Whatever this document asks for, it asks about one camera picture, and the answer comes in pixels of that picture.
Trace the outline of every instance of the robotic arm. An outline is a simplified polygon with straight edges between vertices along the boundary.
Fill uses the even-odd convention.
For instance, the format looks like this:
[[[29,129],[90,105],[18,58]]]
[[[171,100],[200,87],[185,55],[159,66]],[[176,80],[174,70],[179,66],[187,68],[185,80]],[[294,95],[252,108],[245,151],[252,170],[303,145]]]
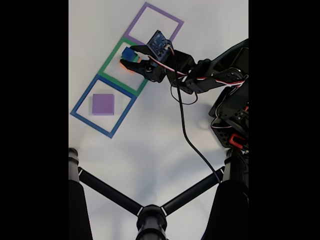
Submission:
[[[209,111],[213,117],[211,129],[225,148],[249,150],[249,39],[231,47],[214,60],[195,63],[192,56],[173,50],[172,43],[157,30],[147,45],[130,47],[148,55],[140,63],[121,59],[131,71],[151,82],[161,83],[165,76],[187,94],[201,94],[210,89],[227,86]]]

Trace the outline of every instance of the red and white wire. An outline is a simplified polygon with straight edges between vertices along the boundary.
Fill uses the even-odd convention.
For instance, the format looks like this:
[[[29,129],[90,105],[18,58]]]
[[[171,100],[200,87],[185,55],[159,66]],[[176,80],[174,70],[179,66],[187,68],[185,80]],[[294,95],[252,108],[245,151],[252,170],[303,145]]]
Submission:
[[[156,64],[159,64],[161,67],[164,67],[165,69],[170,70],[171,72],[174,72],[175,70],[167,65],[164,65],[163,63],[159,62],[158,60],[154,59],[152,56],[148,56],[152,61],[154,61]],[[187,74],[184,74],[182,72],[177,71],[178,74],[182,76],[187,76]]]
[[[168,48],[170,48],[171,49],[171,51],[172,51],[172,54],[174,54],[174,52],[173,52],[173,49],[172,49],[172,47],[171,46],[169,46]],[[165,68],[165,69],[168,69],[168,70],[170,70],[171,72],[174,72],[175,70],[173,69],[173,68],[171,68],[171,67],[169,67],[169,66],[167,66],[167,65],[164,65],[162,62],[159,62],[158,60],[156,60],[154,57],[152,57],[152,56],[148,56],[152,61],[154,61],[156,64],[158,64],[158,65],[160,65],[161,67],[163,67],[163,68]],[[177,73],[178,74],[180,74],[180,75],[182,75],[182,76],[187,76],[187,74],[185,74],[185,73],[182,73],[182,72],[180,72],[180,71],[177,71]],[[205,77],[205,76],[203,76],[203,77],[197,77],[196,78],[197,80],[205,80],[205,79],[207,79],[207,77]],[[215,80],[217,83],[221,83],[221,84],[224,84],[224,85],[227,85],[227,86],[239,86],[239,87],[241,87],[241,85],[245,82],[244,80],[243,81],[235,81],[235,82],[225,82],[225,81],[221,81],[221,80]]]

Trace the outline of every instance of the tripod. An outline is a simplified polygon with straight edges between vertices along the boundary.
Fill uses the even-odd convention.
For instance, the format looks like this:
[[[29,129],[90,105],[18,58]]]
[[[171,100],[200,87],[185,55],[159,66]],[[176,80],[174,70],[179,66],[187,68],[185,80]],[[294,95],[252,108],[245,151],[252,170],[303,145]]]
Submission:
[[[247,198],[245,198],[245,201],[243,202],[243,193],[246,192],[246,190],[238,191],[238,184],[240,183],[242,188],[247,188],[246,181],[249,183],[249,180],[246,178],[246,176],[247,174],[249,175],[249,169],[246,173],[244,171],[244,167],[247,169],[249,165],[245,166],[245,163],[241,163],[241,161],[239,161],[240,155],[242,156],[242,153],[238,150],[229,150],[227,153],[227,159],[225,161],[226,167],[221,167],[216,171],[216,174],[220,179],[223,179],[223,181],[228,181],[234,176],[235,179],[233,181],[237,187],[235,194],[236,198],[239,197],[238,195],[240,194],[241,201],[244,203],[247,201]],[[138,234],[136,240],[167,240],[166,217],[218,183],[217,178],[212,173],[162,206],[142,206],[118,190],[99,180],[83,168],[78,167],[78,152],[74,148],[69,148],[68,161],[69,229],[71,228],[74,230],[74,236],[78,237],[71,239],[92,239],[85,195],[83,187],[80,185],[80,181],[138,217],[136,224]],[[236,163],[234,165],[235,167],[231,168],[231,163]]]

